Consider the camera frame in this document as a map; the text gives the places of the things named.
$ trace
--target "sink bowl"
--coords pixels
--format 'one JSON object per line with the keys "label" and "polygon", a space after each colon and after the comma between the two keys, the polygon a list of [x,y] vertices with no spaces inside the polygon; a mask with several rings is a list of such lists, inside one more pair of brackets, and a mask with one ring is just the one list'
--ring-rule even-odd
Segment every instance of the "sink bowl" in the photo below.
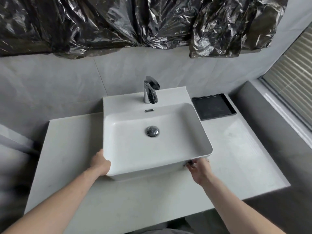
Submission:
{"label": "sink bowl", "polygon": [[[103,150],[112,163],[107,176],[125,180],[170,172],[212,153],[185,87],[157,96],[157,104],[145,104],[143,93],[103,98]],[[150,126],[158,127],[156,137],[147,135]]]}

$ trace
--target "faucet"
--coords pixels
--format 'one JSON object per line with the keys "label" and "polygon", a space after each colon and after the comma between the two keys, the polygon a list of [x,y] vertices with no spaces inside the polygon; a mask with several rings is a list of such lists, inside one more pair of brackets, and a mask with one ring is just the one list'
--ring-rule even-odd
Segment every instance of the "faucet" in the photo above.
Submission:
{"label": "faucet", "polygon": [[144,80],[144,102],[146,104],[155,104],[158,102],[158,98],[155,90],[159,90],[160,86],[158,82],[151,76],[146,76]]}

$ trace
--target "window blinds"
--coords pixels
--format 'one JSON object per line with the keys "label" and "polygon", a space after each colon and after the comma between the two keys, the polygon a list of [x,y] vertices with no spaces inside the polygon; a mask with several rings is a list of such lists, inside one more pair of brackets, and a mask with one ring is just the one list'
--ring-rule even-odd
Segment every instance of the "window blinds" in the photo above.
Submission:
{"label": "window blinds", "polygon": [[312,24],[262,77],[311,128]]}

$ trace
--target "white countertop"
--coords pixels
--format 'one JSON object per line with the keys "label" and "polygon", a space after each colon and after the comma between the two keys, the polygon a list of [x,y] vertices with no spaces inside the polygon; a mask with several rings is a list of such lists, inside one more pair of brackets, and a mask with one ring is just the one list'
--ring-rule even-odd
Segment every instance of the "white countertop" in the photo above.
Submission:
{"label": "white countertop", "polygon": [[[236,115],[202,121],[213,146],[209,157],[213,172],[240,199],[289,186],[234,108]],[[87,168],[102,146],[102,137],[103,113],[51,120],[25,212]],[[121,182],[101,177],[65,233],[122,234],[212,208],[186,169]]]}

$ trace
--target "person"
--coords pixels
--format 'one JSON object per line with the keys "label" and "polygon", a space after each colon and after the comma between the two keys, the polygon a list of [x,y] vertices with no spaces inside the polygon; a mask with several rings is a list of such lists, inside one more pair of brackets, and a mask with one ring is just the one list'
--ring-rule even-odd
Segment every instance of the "person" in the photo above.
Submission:
{"label": "person", "polygon": [[[110,170],[101,149],[91,160],[91,166],[75,180],[60,189],[3,234],[56,234],[63,233],[81,201],[99,176]],[[285,234],[281,229],[236,197],[211,171],[205,158],[188,164],[193,180],[199,184],[213,203],[231,234]]]}

